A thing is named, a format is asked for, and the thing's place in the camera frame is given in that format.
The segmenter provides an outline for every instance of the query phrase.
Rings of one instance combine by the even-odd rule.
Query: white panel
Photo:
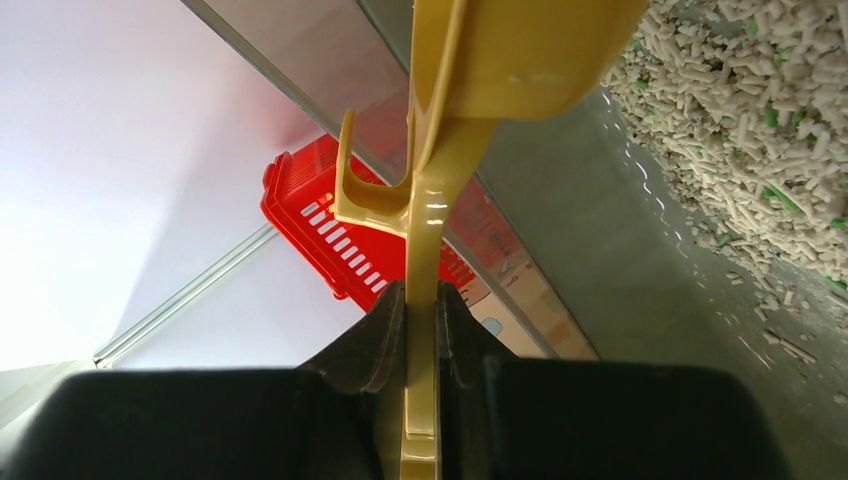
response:
[[[260,227],[320,132],[177,0],[4,1],[0,369],[91,355]]]
[[[298,365],[362,315],[278,237],[114,368]]]

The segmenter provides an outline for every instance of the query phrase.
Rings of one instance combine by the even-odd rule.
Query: red plastic basket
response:
[[[385,286],[403,279],[404,240],[390,233],[337,221],[332,213],[339,144],[324,135],[294,155],[278,156],[265,170],[262,212],[324,277],[338,299],[350,297],[368,311]],[[354,173],[383,184],[359,159]],[[474,273],[442,243],[439,276],[462,287]]]

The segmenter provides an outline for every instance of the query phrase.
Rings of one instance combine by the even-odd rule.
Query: green litter pellet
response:
[[[801,124],[801,120],[803,120],[807,115],[804,112],[795,112],[792,114],[792,126],[797,127]]]
[[[783,48],[783,47],[776,47],[774,49],[775,53],[774,53],[774,58],[772,58],[772,62],[774,63],[775,67],[779,67],[779,66],[783,65],[783,53],[785,51],[786,51],[786,49]]]
[[[763,118],[766,120],[766,125],[771,128],[777,128],[777,110],[769,107],[763,112]]]
[[[824,277],[825,281],[830,284],[831,287],[841,290],[843,292],[848,292],[848,284],[845,282],[840,282],[839,280],[834,280],[830,277]]]
[[[801,211],[801,208],[798,207],[798,205],[796,205],[795,202],[790,200],[789,197],[784,195],[783,192],[781,192],[780,190],[778,190],[776,188],[766,187],[765,190],[763,190],[763,195],[765,195],[766,197],[777,197],[783,203],[783,206],[785,206],[786,209],[789,210],[790,212],[800,212]]]

